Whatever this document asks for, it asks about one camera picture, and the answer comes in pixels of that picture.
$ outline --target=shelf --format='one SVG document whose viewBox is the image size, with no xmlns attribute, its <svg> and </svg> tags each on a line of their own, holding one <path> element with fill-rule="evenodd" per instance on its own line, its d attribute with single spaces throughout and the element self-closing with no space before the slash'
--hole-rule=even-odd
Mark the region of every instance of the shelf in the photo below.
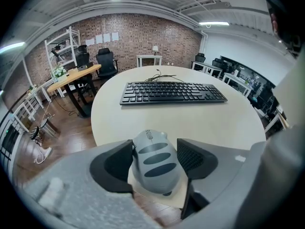
<svg viewBox="0 0 305 229">
<path fill-rule="evenodd" d="M 71 51 L 71 46 L 65 47 L 63 49 L 58 50 L 56 53 L 58 55 L 64 54 L 66 52 L 70 52 Z M 55 55 L 53 53 L 50 53 L 49 58 L 54 57 Z"/>
<path fill-rule="evenodd" d="M 78 34 L 73 32 L 73 31 L 72 31 L 72 34 L 74 36 L 78 36 Z M 64 34 L 61 34 L 58 37 L 55 37 L 53 40 L 49 41 L 47 43 L 47 45 L 49 45 L 49 44 L 59 44 L 59 43 L 63 42 L 66 39 L 69 39 L 69 38 L 70 38 L 70 34 L 69 34 L 69 30 L 67 30 Z"/>
<path fill-rule="evenodd" d="M 62 66 L 65 66 L 65 65 L 67 65 L 67 64 L 69 64 L 69 63 L 72 63 L 72 62 L 74 62 L 73 59 L 71 59 L 71 60 L 69 60 L 69 61 L 67 61 L 67 62 L 65 62 L 65 63 L 59 64 L 58 66 L 59 66 L 59 67 L 62 67 Z"/>
</svg>

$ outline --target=railing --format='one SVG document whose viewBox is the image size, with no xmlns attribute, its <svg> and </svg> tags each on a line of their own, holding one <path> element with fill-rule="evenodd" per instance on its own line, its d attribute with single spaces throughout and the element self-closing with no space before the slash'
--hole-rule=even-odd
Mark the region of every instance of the railing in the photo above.
<svg viewBox="0 0 305 229">
<path fill-rule="evenodd" d="M 25 132 L 29 132 L 29 121 L 35 120 L 34 114 L 39 108 L 36 97 L 22 100 L 25 95 L 26 92 L 12 105 L 0 122 L 0 163 L 11 181 L 20 140 Z"/>
</svg>

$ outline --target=ceiling light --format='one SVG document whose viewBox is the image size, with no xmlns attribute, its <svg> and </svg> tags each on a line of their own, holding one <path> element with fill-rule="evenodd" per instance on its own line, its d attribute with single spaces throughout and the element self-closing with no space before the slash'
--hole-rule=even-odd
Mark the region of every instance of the ceiling light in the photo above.
<svg viewBox="0 0 305 229">
<path fill-rule="evenodd" d="M 12 48 L 17 48 L 17 47 L 21 47 L 25 42 L 19 42 L 19 43 L 15 43 L 15 44 L 12 44 L 12 45 L 8 45 L 6 47 L 3 47 L 0 49 L 0 53 L 3 53 L 9 49 L 12 49 Z"/>
<path fill-rule="evenodd" d="M 200 22 L 201 25 L 229 25 L 228 22 Z"/>
</svg>

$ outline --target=paper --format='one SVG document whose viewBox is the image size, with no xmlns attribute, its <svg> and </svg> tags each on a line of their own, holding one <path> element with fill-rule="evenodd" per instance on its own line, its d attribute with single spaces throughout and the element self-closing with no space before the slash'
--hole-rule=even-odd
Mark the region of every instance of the paper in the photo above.
<svg viewBox="0 0 305 229">
<path fill-rule="evenodd" d="M 110 42 L 110 34 L 104 34 L 104 42 Z"/>
<path fill-rule="evenodd" d="M 103 35 L 96 35 L 95 36 L 96 44 L 103 43 Z"/>
<path fill-rule="evenodd" d="M 94 45 L 94 38 L 86 40 L 86 45 L 87 46 Z"/>
<path fill-rule="evenodd" d="M 119 33 L 113 32 L 112 33 L 112 41 L 118 41 L 119 40 Z"/>
</svg>

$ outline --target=wooden floor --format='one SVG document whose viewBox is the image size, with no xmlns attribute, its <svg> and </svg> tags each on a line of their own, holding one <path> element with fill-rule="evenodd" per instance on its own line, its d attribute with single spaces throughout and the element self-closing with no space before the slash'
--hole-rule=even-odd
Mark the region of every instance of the wooden floor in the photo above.
<svg viewBox="0 0 305 229">
<path fill-rule="evenodd" d="M 66 110 L 75 110 L 75 107 L 68 96 L 65 98 L 58 96 L 56 97 L 56 100 Z M 69 113 L 64 111 L 58 103 L 53 99 L 47 111 L 52 115 L 55 114 L 51 122 L 61 131 L 58 139 L 44 138 L 42 147 L 52 147 L 53 149 L 49 157 L 42 164 L 35 164 L 33 161 L 36 158 L 36 155 L 39 154 L 36 144 L 30 140 L 28 137 L 29 135 L 24 135 L 25 138 L 21 141 L 20 150 L 17 153 L 13 169 L 14 182 L 20 187 L 29 182 L 33 177 L 59 158 L 96 146 L 91 128 L 91 119 L 81 119 L 76 114 L 69 116 Z M 35 115 L 36 121 L 32 124 L 31 128 L 39 125 L 44 110 L 41 108 L 38 109 L 38 112 Z M 134 199 L 152 219 L 163 227 L 172 226 L 181 221 L 181 211 L 178 208 L 151 202 L 136 192 L 134 193 Z"/>
</svg>

